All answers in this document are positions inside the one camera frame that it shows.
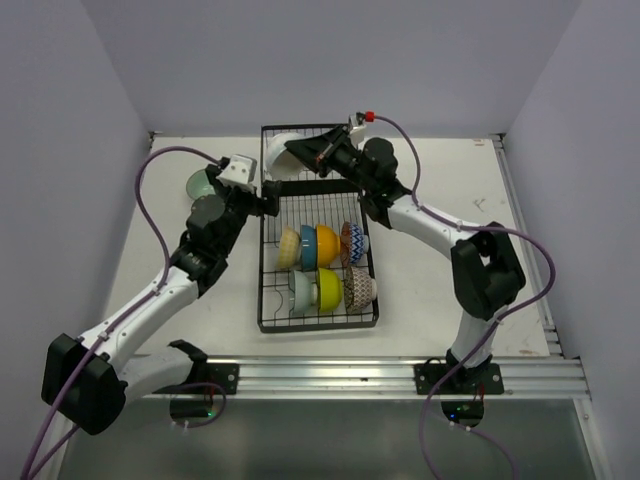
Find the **white ceramic bowl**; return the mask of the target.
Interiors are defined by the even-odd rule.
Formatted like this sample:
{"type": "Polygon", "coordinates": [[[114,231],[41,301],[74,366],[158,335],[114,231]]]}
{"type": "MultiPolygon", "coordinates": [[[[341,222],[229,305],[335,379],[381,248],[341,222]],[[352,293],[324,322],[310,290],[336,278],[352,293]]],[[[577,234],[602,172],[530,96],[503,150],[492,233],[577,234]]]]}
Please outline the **white ceramic bowl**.
{"type": "Polygon", "coordinates": [[[288,141],[302,140],[304,136],[297,132],[279,133],[267,143],[264,154],[264,169],[273,180],[287,181],[299,175],[303,170],[300,161],[287,148],[288,141]]]}

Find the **mint green floral bowl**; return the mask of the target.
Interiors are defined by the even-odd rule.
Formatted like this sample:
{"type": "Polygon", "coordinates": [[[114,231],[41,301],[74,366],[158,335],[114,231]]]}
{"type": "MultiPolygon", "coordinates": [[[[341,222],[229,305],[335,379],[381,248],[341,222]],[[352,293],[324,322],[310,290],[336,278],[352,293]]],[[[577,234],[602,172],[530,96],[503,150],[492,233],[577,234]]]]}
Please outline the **mint green floral bowl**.
{"type": "Polygon", "coordinates": [[[185,190],[187,196],[192,201],[196,201],[204,196],[215,194],[215,188],[210,183],[205,169],[194,172],[188,178],[185,190]]]}

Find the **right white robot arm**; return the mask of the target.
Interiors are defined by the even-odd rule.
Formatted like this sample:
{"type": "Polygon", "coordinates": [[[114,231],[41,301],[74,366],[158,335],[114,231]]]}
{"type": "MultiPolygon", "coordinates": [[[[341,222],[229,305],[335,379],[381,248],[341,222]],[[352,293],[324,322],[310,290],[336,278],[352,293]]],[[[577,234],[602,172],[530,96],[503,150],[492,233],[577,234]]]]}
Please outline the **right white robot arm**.
{"type": "Polygon", "coordinates": [[[371,220],[421,241],[450,261],[463,316],[446,354],[445,379],[461,393],[476,386],[491,362],[498,317],[526,284],[506,229],[499,223],[465,224],[440,210],[420,207],[397,177],[393,144],[372,137],[358,146],[345,126],[314,137],[285,133],[271,140],[266,158],[270,170],[339,174],[358,189],[371,220]]]}

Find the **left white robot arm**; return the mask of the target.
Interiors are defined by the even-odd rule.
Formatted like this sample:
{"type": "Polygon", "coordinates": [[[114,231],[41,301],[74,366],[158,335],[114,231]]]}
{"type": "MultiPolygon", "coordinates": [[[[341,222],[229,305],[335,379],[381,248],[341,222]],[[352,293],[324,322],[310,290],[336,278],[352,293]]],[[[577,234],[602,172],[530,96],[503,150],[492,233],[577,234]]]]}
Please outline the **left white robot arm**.
{"type": "Polygon", "coordinates": [[[116,314],[78,338],[58,336],[49,346],[43,400],[90,435],[105,431],[127,402],[164,388],[197,392],[205,386],[206,355],[184,340],[157,355],[131,359],[150,336],[202,297],[222,276],[250,216],[275,216],[280,181],[261,194],[215,183],[196,200],[179,245],[151,284],[116,314]]]}

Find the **blue ceramic bowl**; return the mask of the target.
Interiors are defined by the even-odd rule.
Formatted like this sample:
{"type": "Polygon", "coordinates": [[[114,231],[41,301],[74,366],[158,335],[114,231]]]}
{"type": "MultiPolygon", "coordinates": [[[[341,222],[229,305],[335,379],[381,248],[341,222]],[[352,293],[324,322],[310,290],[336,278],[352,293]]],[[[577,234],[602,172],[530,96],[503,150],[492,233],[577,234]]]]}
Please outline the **blue ceramic bowl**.
{"type": "Polygon", "coordinates": [[[314,227],[302,225],[300,227],[301,253],[300,264],[303,271],[313,271],[317,268],[317,234],[314,227]]]}

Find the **yellow checkered bowl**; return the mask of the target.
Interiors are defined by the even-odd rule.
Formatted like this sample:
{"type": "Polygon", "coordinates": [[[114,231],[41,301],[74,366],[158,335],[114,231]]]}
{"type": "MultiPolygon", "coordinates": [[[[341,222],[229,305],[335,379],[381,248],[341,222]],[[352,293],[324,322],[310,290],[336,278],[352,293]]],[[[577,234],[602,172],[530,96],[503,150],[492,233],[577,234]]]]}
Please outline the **yellow checkered bowl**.
{"type": "Polygon", "coordinates": [[[300,257],[301,237],[290,226],[285,226],[278,246],[277,269],[289,269],[297,264],[300,257]]]}

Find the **orange ceramic bowl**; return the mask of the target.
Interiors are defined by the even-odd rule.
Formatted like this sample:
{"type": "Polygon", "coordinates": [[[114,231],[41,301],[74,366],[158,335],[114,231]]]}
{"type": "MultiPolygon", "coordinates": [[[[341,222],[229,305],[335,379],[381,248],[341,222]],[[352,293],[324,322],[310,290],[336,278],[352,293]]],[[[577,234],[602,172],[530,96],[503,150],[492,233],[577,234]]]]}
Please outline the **orange ceramic bowl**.
{"type": "Polygon", "coordinates": [[[340,237],[329,226],[318,224],[317,234],[317,266],[326,268],[340,255],[340,237]]]}

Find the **blue zigzag patterned bowl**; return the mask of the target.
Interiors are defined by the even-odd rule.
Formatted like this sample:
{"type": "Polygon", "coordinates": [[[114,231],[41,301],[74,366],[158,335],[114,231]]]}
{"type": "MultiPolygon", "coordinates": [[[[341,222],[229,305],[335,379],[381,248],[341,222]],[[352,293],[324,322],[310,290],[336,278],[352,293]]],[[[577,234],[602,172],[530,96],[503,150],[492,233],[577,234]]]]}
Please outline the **blue zigzag patterned bowl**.
{"type": "Polygon", "coordinates": [[[341,229],[340,240],[340,257],[343,267],[357,264],[369,251],[369,237],[357,223],[344,222],[341,229]]]}

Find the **pale grey-green bowl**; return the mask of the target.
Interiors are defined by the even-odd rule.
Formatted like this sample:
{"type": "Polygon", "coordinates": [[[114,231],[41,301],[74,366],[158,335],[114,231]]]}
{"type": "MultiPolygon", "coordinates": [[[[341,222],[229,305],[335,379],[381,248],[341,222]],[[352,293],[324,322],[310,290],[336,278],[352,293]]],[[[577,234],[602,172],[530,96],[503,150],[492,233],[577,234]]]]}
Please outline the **pale grey-green bowl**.
{"type": "Polygon", "coordinates": [[[316,305],[317,285],[304,272],[289,272],[288,289],[289,311],[292,316],[304,315],[316,305]]]}

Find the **lime yellow bowl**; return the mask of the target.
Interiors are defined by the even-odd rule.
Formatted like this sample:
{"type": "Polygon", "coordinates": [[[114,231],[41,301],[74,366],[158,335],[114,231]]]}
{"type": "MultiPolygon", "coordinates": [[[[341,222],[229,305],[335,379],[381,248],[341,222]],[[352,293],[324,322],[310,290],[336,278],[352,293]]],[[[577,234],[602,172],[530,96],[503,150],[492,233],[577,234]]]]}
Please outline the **lime yellow bowl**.
{"type": "Polygon", "coordinates": [[[337,309],[343,299],[343,284],[338,274],[329,269],[319,268],[316,272],[318,288],[318,310],[322,313],[337,309]]]}

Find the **brown scale patterned bowl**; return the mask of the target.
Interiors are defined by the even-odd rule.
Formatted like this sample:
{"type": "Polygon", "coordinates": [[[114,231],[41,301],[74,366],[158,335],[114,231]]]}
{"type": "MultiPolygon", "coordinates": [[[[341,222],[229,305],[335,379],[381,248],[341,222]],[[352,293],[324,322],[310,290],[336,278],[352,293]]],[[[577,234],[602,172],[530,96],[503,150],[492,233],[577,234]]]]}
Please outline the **brown scale patterned bowl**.
{"type": "Polygon", "coordinates": [[[348,314],[356,314],[377,299],[376,281],[365,269],[349,265],[343,279],[344,302],[348,314]]]}

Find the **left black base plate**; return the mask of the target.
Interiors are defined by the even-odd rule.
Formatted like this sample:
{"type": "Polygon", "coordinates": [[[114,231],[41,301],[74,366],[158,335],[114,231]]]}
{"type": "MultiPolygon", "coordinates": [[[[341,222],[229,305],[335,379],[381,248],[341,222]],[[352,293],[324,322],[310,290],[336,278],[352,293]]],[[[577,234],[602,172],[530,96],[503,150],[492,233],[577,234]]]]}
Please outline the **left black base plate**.
{"type": "Polygon", "coordinates": [[[237,363],[207,363],[204,370],[204,381],[209,384],[205,390],[211,395],[226,395],[237,393],[240,379],[240,365],[237,363]]]}

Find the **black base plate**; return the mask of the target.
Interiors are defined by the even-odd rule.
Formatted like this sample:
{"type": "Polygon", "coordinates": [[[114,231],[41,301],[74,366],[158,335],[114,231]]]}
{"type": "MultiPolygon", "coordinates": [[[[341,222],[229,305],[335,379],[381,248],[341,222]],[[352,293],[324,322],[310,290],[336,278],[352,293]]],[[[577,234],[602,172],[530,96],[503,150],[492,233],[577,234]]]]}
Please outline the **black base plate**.
{"type": "MultiPolygon", "coordinates": [[[[429,358],[424,363],[413,365],[416,393],[427,395],[453,368],[454,360],[447,357],[429,358]]],[[[474,368],[461,367],[440,386],[437,394],[441,395],[502,395],[505,387],[500,366],[492,361],[492,357],[474,368]]]]}
{"type": "Polygon", "coordinates": [[[226,395],[237,393],[240,379],[240,365],[237,363],[207,363],[204,370],[204,381],[209,384],[205,390],[211,395],[226,395]]]}

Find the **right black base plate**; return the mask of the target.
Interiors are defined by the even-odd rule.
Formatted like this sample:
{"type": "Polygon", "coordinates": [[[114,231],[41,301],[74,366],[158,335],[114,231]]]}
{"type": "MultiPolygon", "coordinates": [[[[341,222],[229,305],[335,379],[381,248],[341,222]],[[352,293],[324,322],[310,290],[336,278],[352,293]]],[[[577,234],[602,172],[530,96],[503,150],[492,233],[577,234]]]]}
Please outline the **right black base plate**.
{"type": "MultiPolygon", "coordinates": [[[[416,393],[427,395],[453,368],[454,360],[447,357],[429,358],[424,363],[413,365],[416,393]]],[[[492,357],[474,368],[461,367],[440,386],[437,394],[441,395],[502,395],[505,387],[500,366],[492,361],[492,357]]]]}

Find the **aluminium mounting rail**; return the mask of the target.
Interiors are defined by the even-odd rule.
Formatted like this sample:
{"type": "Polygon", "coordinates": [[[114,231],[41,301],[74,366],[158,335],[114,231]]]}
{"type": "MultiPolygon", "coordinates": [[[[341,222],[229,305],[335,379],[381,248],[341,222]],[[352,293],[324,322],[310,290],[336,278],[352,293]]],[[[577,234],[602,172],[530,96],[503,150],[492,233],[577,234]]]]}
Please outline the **aluminium mounting rail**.
{"type": "MultiPolygon", "coordinates": [[[[192,360],[175,348],[149,356],[136,356],[122,371],[104,360],[96,378],[89,381],[98,398],[111,393],[128,401],[152,393],[176,393],[181,386],[202,389],[207,363],[237,363],[240,397],[273,398],[413,398],[416,393],[413,365],[417,358],[305,358],[305,357],[210,357],[192,360]]],[[[589,388],[581,363],[559,357],[502,359],[505,393],[502,395],[441,395],[442,399],[486,396],[490,399],[586,399],[589,388]]]]}

